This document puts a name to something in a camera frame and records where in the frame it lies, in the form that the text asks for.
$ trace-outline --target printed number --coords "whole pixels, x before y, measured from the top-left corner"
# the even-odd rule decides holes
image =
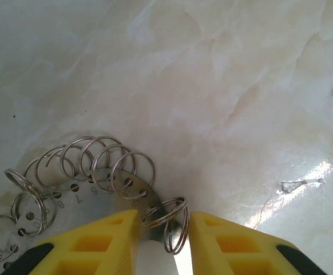
[[[95,187],[92,187],[90,190],[94,195],[98,195],[98,190]]]
[[[107,186],[107,187],[105,188],[105,191],[107,191],[108,194],[111,194],[111,193],[114,192],[114,191],[113,191],[113,188],[112,188],[111,186]]]
[[[57,205],[58,205],[61,209],[64,209],[64,208],[65,208],[64,203],[61,202],[61,201],[58,201],[58,202],[57,202]]]
[[[82,199],[79,199],[79,197],[77,195],[76,195],[76,198],[77,198],[77,204],[82,202]]]
[[[132,206],[136,207],[138,205],[138,199],[132,200]]]
[[[39,222],[33,222],[33,226],[39,229],[41,227],[41,224]]]

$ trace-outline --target marble surface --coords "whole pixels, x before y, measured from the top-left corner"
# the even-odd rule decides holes
[[[109,134],[155,161],[162,198],[333,274],[332,91],[333,0],[0,0],[0,213],[6,168]]]

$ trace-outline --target white marble floor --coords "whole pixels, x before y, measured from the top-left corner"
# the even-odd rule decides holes
[[[333,274],[332,91],[333,0],[0,0],[0,213],[6,168],[109,134],[155,161],[162,198]]]

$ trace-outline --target black rubber grip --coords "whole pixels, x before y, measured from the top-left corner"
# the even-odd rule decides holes
[[[287,245],[277,245],[276,248],[301,275],[327,275],[300,250]]]
[[[29,275],[29,273],[53,249],[52,243],[44,243],[27,250],[19,259],[13,262],[1,275]]]

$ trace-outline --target yellow plastic tool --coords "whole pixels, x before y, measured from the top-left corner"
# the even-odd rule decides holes
[[[283,239],[202,212],[193,212],[190,223],[194,275],[303,274],[277,249],[301,253]]]
[[[132,275],[139,224],[127,210],[46,239],[54,247],[30,275]]]

